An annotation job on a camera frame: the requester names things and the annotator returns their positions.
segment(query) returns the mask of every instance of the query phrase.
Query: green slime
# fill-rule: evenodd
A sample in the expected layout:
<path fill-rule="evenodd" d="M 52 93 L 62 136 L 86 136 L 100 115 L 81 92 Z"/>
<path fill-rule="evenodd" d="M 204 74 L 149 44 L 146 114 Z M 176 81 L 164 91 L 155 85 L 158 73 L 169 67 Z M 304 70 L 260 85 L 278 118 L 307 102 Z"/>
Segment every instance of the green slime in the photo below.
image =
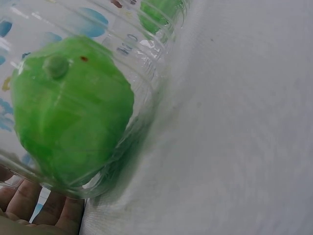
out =
<path fill-rule="evenodd" d="M 175 21 L 183 6 L 182 0 L 145 0 L 141 2 L 140 10 L 159 25 L 165 26 L 169 24 L 168 18 Z M 158 25 L 143 15 L 139 15 L 139 20 L 141 25 L 154 35 L 160 30 Z"/>
<path fill-rule="evenodd" d="M 134 93 L 111 55 L 75 36 L 30 54 L 13 72 L 17 136 L 61 185 L 84 185 L 110 162 L 132 116 Z"/>

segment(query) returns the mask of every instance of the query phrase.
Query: finger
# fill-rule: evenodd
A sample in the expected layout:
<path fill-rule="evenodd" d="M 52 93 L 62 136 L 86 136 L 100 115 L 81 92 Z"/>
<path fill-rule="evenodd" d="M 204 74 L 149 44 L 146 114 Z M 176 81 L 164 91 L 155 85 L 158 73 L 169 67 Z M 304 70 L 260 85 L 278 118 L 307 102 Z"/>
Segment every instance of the finger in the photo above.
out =
<path fill-rule="evenodd" d="M 41 189 L 41 186 L 24 180 L 7 206 L 6 212 L 29 221 L 37 205 Z"/>
<path fill-rule="evenodd" d="M 16 193 L 16 189 L 3 187 L 0 189 L 0 208 L 3 211 L 6 211 L 7 206 L 12 200 L 14 194 Z"/>
<path fill-rule="evenodd" d="M 13 173 L 4 167 L 0 166 L 0 181 L 5 182 L 9 179 L 11 179 L 13 176 Z"/>
<path fill-rule="evenodd" d="M 69 235 L 78 234 L 84 212 L 84 203 L 84 200 L 67 198 L 56 227 L 67 232 Z"/>
<path fill-rule="evenodd" d="M 65 200 L 65 196 L 51 192 L 33 224 L 55 225 L 60 218 Z"/>

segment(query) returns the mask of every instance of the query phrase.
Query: blue printed pattern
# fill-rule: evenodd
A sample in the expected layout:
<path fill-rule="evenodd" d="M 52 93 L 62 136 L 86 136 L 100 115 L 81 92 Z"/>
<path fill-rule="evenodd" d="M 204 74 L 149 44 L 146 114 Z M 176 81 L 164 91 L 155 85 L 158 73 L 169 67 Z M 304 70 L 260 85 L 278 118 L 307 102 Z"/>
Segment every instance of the blue printed pattern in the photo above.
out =
<path fill-rule="evenodd" d="M 66 22 L 67 25 L 75 31 L 75 33 L 95 38 L 106 32 L 109 24 L 107 18 L 90 8 L 81 7 L 79 9 L 84 15 L 93 20 L 87 20 L 76 13 L 70 14 L 67 17 Z"/>
<path fill-rule="evenodd" d="M 11 105 L 0 98 L 0 129 L 12 132 L 14 127 L 14 121 L 7 117 L 7 115 L 13 114 L 13 108 Z"/>

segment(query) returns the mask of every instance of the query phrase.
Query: blue spot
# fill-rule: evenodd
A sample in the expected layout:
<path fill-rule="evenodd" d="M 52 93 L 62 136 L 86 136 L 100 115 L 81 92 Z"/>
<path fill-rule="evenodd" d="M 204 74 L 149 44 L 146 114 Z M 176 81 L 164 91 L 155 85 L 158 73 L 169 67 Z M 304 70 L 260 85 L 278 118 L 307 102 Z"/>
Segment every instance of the blue spot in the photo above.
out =
<path fill-rule="evenodd" d="M 94 21 L 89 21 L 77 14 L 71 14 L 68 16 L 67 23 L 69 26 L 73 27 L 77 34 L 83 34 L 87 37 L 95 38 L 103 35 L 107 28 L 109 21 L 99 12 L 92 10 L 90 8 L 81 7 L 80 10 L 86 16 L 90 17 Z"/>
<path fill-rule="evenodd" d="M 5 57 L 3 55 L 0 55 L 0 65 L 3 65 L 5 62 Z"/>
<path fill-rule="evenodd" d="M 22 163 L 24 163 L 25 165 L 28 165 L 29 162 L 30 162 L 30 160 L 31 160 L 30 155 L 29 155 L 28 153 L 26 153 L 26 154 L 24 155 L 24 157 L 22 158 Z"/>
<path fill-rule="evenodd" d="M 12 132 L 14 121 L 5 115 L 12 115 L 13 108 L 11 105 L 0 98 L 0 129 Z"/>
<path fill-rule="evenodd" d="M 55 33 L 45 32 L 43 34 L 43 44 L 44 45 L 49 44 L 49 43 L 56 43 L 59 41 L 62 41 L 62 37 L 55 34 Z"/>
<path fill-rule="evenodd" d="M 8 2 L 11 2 L 12 0 L 0 0 L 0 4 L 7 4 Z"/>
<path fill-rule="evenodd" d="M 44 206 L 42 204 L 39 204 L 39 203 L 36 205 L 34 213 L 29 220 L 30 223 L 33 222 L 34 218 L 39 214 L 39 212 L 42 210 L 43 207 Z"/>
<path fill-rule="evenodd" d="M 0 37 L 5 37 L 12 28 L 12 22 L 9 19 L 2 18 L 0 20 Z"/>

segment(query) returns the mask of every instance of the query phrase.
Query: brown speck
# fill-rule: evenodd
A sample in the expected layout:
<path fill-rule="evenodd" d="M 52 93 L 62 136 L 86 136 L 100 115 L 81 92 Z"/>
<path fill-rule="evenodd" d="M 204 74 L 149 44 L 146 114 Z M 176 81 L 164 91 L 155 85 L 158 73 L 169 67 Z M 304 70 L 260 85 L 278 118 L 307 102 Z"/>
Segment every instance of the brown speck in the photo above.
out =
<path fill-rule="evenodd" d="M 82 61 L 84 61 L 84 62 L 87 62 L 87 61 L 88 61 L 88 58 L 85 57 L 85 56 L 81 56 L 80 59 L 81 59 Z"/>

